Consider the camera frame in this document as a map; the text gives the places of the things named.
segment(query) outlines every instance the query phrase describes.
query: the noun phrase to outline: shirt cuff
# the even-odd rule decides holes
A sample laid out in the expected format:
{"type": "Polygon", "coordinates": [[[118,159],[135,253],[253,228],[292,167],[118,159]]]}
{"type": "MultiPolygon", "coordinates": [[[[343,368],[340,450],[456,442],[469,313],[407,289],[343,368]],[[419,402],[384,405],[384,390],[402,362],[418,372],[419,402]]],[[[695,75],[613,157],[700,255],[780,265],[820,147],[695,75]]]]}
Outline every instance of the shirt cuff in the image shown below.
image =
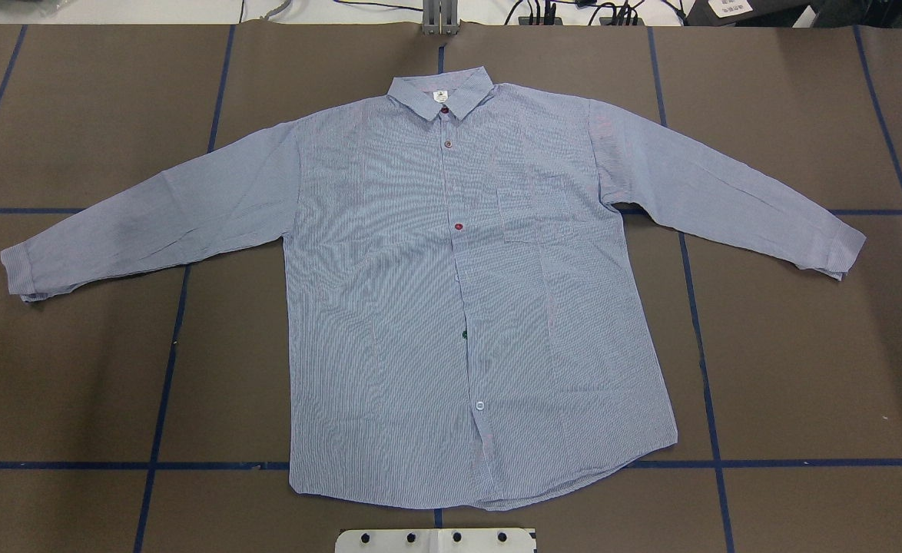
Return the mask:
{"type": "Polygon", "coordinates": [[[837,235],[831,241],[830,252],[827,253],[827,262],[820,273],[829,274],[834,279],[841,280],[844,274],[851,269],[861,251],[861,246],[867,238],[851,225],[841,223],[837,235]]]}
{"type": "Polygon", "coordinates": [[[27,257],[24,244],[11,246],[1,252],[1,263],[8,270],[8,292],[18,294],[24,301],[38,301],[44,297],[34,290],[31,280],[31,260],[27,257]]]}

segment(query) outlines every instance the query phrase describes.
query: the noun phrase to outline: shirt collar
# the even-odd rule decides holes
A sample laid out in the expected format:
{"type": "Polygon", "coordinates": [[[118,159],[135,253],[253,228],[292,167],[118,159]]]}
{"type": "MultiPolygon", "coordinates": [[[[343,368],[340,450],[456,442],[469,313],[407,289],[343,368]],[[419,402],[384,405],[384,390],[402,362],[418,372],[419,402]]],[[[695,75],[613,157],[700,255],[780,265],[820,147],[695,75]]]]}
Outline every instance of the shirt collar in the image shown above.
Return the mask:
{"type": "Polygon", "coordinates": [[[437,116],[442,105],[446,105],[458,119],[464,119],[489,97],[492,88],[486,68],[476,67],[426,77],[393,78],[388,95],[427,121],[437,116]],[[448,99],[440,104],[431,92],[445,90],[448,91],[448,99]]]}

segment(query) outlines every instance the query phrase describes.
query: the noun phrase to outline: shirt sleeve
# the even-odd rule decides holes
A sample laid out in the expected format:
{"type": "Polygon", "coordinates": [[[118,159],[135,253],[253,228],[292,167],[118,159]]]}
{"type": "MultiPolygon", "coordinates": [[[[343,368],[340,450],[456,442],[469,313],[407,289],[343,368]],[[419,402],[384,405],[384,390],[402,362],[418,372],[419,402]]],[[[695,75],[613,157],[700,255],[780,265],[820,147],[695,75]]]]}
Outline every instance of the shirt sleeve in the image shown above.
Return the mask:
{"type": "Polygon", "coordinates": [[[588,119],[606,206],[837,280],[854,265],[864,234],[780,181],[614,105],[589,101],[588,119]]]}
{"type": "Polygon", "coordinates": [[[93,280],[184,265],[293,231],[300,193],[294,123],[184,162],[1,252],[24,301],[93,280]]]}

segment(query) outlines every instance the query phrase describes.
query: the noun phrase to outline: shirt placket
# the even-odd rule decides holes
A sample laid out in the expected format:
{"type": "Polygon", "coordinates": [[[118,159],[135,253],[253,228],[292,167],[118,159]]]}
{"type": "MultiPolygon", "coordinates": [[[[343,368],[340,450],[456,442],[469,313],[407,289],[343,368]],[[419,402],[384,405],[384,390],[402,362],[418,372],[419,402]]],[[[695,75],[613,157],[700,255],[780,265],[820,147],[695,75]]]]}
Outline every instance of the shirt placket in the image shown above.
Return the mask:
{"type": "Polygon", "coordinates": [[[494,497],[500,493],[499,478],[496,478],[496,449],[492,438],[489,417],[491,405],[486,398],[485,390],[485,364],[478,354],[478,345],[483,336],[476,336],[475,330],[469,331],[469,315],[475,312],[469,294],[472,286],[469,279],[469,213],[466,210],[466,183],[458,178],[461,171],[463,155],[461,124],[447,108],[441,108],[438,113],[440,119],[441,140],[441,171],[443,175],[445,198],[447,199],[448,231],[451,237],[451,252],[455,265],[455,283],[462,298],[462,308],[465,314],[465,328],[462,329],[461,339],[465,340],[465,367],[466,381],[468,382],[469,408],[472,412],[472,420],[475,421],[476,430],[479,432],[480,452],[476,458],[476,480],[482,487],[483,494],[494,497]]]}

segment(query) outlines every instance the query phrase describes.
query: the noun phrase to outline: shirt front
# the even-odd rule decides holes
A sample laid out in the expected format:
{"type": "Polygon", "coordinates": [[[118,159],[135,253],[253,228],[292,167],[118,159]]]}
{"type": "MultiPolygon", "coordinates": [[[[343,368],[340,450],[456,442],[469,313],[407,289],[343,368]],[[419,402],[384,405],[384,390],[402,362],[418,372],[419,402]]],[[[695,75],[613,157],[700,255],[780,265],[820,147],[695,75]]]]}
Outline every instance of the shirt front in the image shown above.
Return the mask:
{"type": "Polygon", "coordinates": [[[697,141],[476,68],[258,131],[1,257],[38,301],[283,238],[290,485],[506,510],[676,442],[623,202],[838,280],[864,242],[697,141]]]}

